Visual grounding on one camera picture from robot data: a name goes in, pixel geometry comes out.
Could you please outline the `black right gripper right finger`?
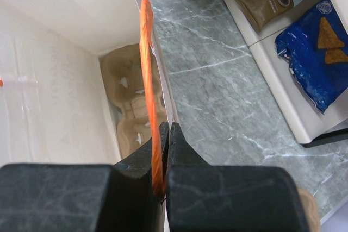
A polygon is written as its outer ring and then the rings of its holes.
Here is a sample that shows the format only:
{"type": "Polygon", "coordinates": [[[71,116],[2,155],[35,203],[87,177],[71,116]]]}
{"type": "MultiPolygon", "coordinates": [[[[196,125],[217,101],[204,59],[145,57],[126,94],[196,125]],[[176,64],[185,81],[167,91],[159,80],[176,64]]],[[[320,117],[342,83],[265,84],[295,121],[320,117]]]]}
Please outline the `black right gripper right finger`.
{"type": "Polygon", "coordinates": [[[171,231],[309,231],[290,174],[274,166],[214,166],[169,132],[166,208],[171,231]]]}

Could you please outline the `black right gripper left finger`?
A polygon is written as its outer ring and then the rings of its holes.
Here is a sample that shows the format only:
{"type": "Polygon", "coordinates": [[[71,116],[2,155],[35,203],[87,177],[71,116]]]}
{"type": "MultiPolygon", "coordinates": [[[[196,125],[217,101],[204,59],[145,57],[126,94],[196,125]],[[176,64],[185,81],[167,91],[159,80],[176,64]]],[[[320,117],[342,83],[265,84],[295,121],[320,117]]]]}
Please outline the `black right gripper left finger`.
{"type": "Polygon", "coordinates": [[[1,231],[168,231],[147,141],[114,165],[1,168],[1,231]]]}

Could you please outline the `white Cream Bear paper bag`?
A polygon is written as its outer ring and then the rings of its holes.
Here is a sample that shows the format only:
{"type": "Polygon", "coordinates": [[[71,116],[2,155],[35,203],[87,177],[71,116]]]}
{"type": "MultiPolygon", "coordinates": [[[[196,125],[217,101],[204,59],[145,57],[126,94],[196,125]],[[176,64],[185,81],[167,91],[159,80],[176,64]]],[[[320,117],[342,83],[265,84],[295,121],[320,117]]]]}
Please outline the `white Cream Bear paper bag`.
{"type": "Polygon", "coordinates": [[[1,0],[1,164],[121,156],[100,57],[138,44],[141,0],[1,0]]]}

